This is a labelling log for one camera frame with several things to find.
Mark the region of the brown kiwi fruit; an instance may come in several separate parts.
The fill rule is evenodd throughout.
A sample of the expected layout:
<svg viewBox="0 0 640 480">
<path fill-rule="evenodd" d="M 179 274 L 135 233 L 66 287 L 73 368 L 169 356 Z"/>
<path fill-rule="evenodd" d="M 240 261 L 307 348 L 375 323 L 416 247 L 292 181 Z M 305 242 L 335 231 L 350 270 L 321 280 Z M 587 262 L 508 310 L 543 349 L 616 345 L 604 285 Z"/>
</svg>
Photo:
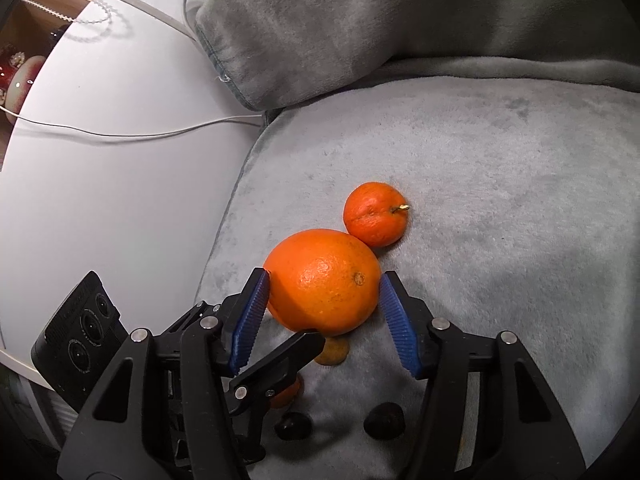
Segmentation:
<svg viewBox="0 0 640 480">
<path fill-rule="evenodd" d="M 348 357 L 349 339 L 346 337 L 328 337 L 323 350 L 314 358 L 314 362 L 323 366 L 337 366 Z"/>
</svg>

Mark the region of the grey blanket on backrest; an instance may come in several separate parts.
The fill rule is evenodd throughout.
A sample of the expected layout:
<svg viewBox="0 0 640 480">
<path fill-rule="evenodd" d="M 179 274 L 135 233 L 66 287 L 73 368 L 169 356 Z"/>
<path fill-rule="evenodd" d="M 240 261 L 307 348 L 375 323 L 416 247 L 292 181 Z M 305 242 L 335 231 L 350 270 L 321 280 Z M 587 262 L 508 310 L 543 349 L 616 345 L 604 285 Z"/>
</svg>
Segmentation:
<svg viewBox="0 0 640 480">
<path fill-rule="evenodd" d="M 638 0 L 205 0 L 194 30 L 251 110 L 401 77 L 639 87 Z"/>
</svg>

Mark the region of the tiny orange kumquat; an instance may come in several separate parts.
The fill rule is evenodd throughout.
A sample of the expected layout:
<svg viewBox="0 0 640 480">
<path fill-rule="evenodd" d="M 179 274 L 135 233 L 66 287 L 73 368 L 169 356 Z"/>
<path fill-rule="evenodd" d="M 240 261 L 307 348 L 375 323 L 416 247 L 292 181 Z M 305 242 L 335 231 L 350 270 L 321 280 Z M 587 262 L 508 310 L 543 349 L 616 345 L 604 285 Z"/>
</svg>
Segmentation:
<svg viewBox="0 0 640 480">
<path fill-rule="evenodd" d="M 287 408 L 304 392 L 304 380 L 301 374 L 297 374 L 292 385 L 285 388 L 282 392 L 274 396 L 270 401 L 270 406 L 274 410 Z"/>
</svg>

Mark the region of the wrinkled tangerine with stem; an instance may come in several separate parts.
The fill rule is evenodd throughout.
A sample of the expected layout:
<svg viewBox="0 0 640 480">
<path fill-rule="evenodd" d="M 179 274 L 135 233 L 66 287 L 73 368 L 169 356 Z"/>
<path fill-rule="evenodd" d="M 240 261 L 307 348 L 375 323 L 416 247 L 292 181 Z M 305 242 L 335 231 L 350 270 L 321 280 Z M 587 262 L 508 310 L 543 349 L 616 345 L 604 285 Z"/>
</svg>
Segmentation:
<svg viewBox="0 0 640 480">
<path fill-rule="evenodd" d="M 395 244 L 404 236 L 410 205 L 396 188 L 384 182 L 366 182 L 347 197 L 343 223 L 350 235 L 372 248 Z"/>
</svg>

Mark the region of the large smooth orange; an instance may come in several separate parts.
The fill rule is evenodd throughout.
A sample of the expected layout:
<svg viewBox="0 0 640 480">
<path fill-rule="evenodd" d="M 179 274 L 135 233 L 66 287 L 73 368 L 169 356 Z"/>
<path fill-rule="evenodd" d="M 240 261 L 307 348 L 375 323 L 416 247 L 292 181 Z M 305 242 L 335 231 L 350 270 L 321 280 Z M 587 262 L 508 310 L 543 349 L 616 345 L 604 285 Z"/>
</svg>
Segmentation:
<svg viewBox="0 0 640 480">
<path fill-rule="evenodd" d="M 340 231 L 295 233 L 268 255 L 268 308 L 292 332 L 340 336 L 366 322 L 378 305 L 381 268 L 372 250 Z"/>
</svg>

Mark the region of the red white ornament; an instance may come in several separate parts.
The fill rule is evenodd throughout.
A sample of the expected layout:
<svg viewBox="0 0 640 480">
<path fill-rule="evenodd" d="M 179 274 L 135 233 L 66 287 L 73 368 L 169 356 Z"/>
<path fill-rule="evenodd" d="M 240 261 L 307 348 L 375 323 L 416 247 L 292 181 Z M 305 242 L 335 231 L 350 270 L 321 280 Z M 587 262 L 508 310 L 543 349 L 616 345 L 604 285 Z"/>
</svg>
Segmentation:
<svg viewBox="0 0 640 480">
<path fill-rule="evenodd" d="M 6 108 L 6 119 L 12 125 L 44 62 L 45 56 L 33 55 L 28 58 L 24 51 L 12 44 L 5 44 L 1 48 L 1 105 Z"/>
</svg>

